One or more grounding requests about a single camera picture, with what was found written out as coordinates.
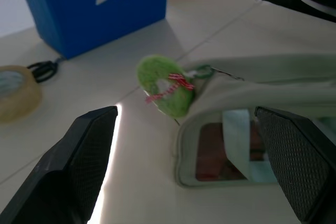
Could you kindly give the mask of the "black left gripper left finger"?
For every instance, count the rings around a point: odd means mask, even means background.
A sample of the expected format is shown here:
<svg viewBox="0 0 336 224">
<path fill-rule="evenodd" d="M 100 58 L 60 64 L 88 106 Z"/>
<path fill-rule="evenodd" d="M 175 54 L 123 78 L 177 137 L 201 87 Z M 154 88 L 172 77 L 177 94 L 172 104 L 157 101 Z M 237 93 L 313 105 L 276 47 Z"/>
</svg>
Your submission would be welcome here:
<svg viewBox="0 0 336 224">
<path fill-rule="evenodd" d="M 1 223 L 87 223 L 106 175 L 117 106 L 90 111 L 39 160 Z"/>
</svg>

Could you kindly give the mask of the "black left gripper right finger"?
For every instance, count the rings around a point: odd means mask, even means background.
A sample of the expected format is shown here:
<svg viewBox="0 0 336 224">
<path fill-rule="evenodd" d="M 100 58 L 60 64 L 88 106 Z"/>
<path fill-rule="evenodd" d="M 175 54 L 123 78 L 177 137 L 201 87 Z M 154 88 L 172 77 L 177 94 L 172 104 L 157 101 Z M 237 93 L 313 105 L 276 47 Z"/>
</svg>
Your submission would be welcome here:
<svg viewBox="0 0 336 224">
<path fill-rule="evenodd" d="M 301 223 L 335 223 L 335 145 L 308 118 L 256 107 L 272 171 Z"/>
</svg>

